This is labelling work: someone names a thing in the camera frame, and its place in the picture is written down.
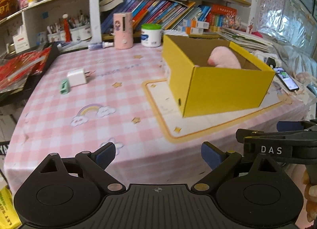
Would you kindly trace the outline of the person's right hand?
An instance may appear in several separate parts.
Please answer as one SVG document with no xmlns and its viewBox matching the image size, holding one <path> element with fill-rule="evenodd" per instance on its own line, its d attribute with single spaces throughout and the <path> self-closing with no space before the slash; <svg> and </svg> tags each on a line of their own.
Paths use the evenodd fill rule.
<svg viewBox="0 0 317 229">
<path fill-rule="evenodd" d="M 317 191 L 316 185 L 312 185 L 307 170 L 304 171 L 302 183 L 305 185 L 304 197 L 306 202 L 307 221 L 312 222 L 316 220 L 317 215 Z"/>
</svg>

